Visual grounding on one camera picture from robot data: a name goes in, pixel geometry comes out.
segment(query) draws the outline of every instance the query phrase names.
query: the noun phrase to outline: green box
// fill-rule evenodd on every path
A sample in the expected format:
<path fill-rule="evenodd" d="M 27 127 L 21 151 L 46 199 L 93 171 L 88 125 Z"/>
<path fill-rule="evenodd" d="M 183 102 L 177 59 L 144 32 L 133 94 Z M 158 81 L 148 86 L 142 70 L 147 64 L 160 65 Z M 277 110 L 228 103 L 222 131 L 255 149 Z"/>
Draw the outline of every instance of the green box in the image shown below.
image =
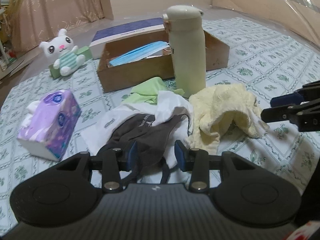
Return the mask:
<path fill-rule="evenodd" d="M 90 51 L 88 46 L 84 46 L 84 47 L 78 49 L 77 52 L 76 52 L 76 55 L 77 56 L 84 55 L 85 56 L 85 61 L 87 61 L 87 60 L 92 58 L 91 51 Z M 53 64 L 51 64 L 49 66 L 49 70 L 50 70 L 50 73 L 51 73 L 51 76 L 52 76 L 53 79 L 56 79 L 59 76 L 61 76 L 60 75 L 60 70 L 59 69 L 54 69 L 53 68 Z"/>

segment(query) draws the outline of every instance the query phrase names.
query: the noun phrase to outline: yellow towel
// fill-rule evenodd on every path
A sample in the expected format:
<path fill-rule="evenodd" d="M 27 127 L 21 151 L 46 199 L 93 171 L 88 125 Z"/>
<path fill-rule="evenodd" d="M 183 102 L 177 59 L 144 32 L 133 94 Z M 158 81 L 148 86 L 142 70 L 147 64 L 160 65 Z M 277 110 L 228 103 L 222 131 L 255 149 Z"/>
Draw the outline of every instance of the yellow towel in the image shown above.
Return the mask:
<path fill-rule="evenodd" d="M 252 138 L 260 138 L 269 126 L 260 118 L 256 97 L 243 84 L 207 87 L 189 98 L 193 106 L 193 132 L 187 138 L 191 148 L 216 155 L 220 137 L 232 121 Z"/>

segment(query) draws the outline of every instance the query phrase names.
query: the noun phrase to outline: tablecloth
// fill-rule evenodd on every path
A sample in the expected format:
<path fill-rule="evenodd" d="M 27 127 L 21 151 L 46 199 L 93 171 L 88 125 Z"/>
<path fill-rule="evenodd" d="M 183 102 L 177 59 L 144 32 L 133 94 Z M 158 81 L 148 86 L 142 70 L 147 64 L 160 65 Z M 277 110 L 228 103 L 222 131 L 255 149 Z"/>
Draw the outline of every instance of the tablecloth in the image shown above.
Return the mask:
<path fill-rule="evenodd" d="M 257 23 L 234 18 L 203 21 L 203 27 L 230 46 L 228 68 L 207 72 L 207 86 L 244 83 L 257 96 L 261 108 L 272 97 L 290 93 L 320 78 L 320 55 L 289 36 Z M 94 125 L 102 115 L 118 106 L 131 88 L 103 94 L 96 74 L 98 60 L 90 60 L 69 77 L 53 80 L 49 71 L 12 88 L 0 112 L 0 234 L 16 224 L 10 193 L 20 182 L 51 167 L 55 162 L 31 156 L 16 140 L 26 106 L 45 93 L 71 89 L 82 113 L 63 159 L 87 150 L 80 131 Z M 166 80 L 174 87 L 174 80 Z M 292 182 L 303 192 L 320 156 L 320 132 L 298 132 L 289 122 L 270 124 L 261 139 L 248 138 L 232 126 L 221 139 L 218 154 L 230 150 Z M 210 184 L 220 183 L 218 171 L 210 172 Z M 92 184 L 100 187 L 95 172 Z"/>

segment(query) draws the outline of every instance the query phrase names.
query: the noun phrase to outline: plush toy's arm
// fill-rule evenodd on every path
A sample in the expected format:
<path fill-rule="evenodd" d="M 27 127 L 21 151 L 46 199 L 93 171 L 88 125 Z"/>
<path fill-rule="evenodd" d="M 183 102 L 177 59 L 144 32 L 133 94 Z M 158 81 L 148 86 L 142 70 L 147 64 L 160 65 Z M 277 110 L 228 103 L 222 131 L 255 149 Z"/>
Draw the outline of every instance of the plush toy's arm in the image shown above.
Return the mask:
<path fill-rule="evenodd" d="M 53 63 L 53 68 L 54 69 L 58 69 L 60 66 L 60 59 L 57 59 L 54 63 Z"/>
<path fill-rule="evenodd" d="M 78 46 L 76 45 L 72 48 L 71 52 L 73 52 L 75 54 L 77 52 L 77 50 L 78 50 Z"/>

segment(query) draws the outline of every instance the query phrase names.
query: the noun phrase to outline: plush toy's ear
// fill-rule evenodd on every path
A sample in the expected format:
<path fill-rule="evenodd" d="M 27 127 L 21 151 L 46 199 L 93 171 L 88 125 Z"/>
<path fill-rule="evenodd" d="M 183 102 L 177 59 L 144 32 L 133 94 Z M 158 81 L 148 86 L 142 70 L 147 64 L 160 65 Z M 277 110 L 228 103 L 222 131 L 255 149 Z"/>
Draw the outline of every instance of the plush toy's ear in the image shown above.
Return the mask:
<path fill-rule="evenodd" d="M 43 41 L 43 42 L 40 43 L 39 48 L 44 49 L 44 48 L 47 47 L 47 44 L 48 44 L 48 42 Z"/>
<path fill-rule="evenodd" d="M 61 29 L 58 33 L 58 36 L 62 36 L 62 35 L 66 35 L 67 34 L 67 30 L 66 29 Z"/>

